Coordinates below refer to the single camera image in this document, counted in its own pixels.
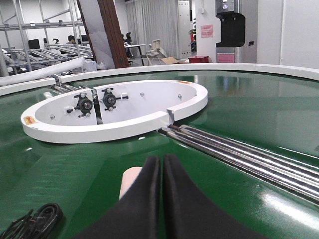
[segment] white pipe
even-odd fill
[[[84,58],[80,57],[53,66],[48,66],[36,71],[26,72],[14,76],[0,77],[0,86],[41,79],[43,77],[51,76],[53,74],[57,74],[63,71],[69,71],[74,68],[83,67],[83,65]]]
[[[8,76],[9,72],[5,64],[4,53],[2,52],[2,48],[0,45],[0,76]]]
[[[281,20],[281,37],[280,37],[280,57],[279,57],[279,65],[283,64],[283,48],[284,48],[284,26],[285,26],[285,18],[286,18],[286,0],[283,0],[283,15]]]
[[[126,194],[126,192],[130,189],[131,185],[135,182],[141,170],[141,167],[132,167],[127,169],[123,173],[119,199],[121,199],[124,194]]]

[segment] orange label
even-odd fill
[[[32,116],[26,116],[26,117],[24,117],[23,119],[24,119],[24,122],[25,122],[26,124],[35,123],[35,120],[34,120],[34,118],[33,118]]]
[[[179,83],[190,84],[188,81],[178,81]]]

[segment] white chair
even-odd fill
[[[151,44],[151,50],[145,53],[150,65],[152,65],[152,59],[154,58],[157,58],[159,63],[161,64],[159,54],[160,54],[160,40],[159,39],[153,40]]]

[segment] coiled cable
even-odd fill
[[[48,203],[39,208],[32,216],[30,210],[25,216],[14,220],[0,234],[0,239],[41,239],[48,236],[56,223],[63,217],[57,203]]]

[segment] screw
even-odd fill
[[[84,103],[84,108],[86,110],[90,109],[90,107],[91,107],[91,103],[89,103],[89,102]]]
[[[108,101],[109,104],[114,104],[115,99],[110,97],[110,98],[108,98],[107,101]]]

